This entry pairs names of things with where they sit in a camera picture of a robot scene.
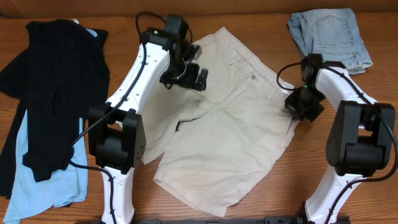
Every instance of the pocket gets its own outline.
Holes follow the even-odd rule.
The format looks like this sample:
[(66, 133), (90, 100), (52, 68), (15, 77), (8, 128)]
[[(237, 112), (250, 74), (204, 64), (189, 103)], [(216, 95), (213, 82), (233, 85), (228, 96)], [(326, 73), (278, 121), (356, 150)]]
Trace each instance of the pocket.
[(319, 47), (355, 46), (347, 20), (325, 16), (317, 19), (316, 26)]

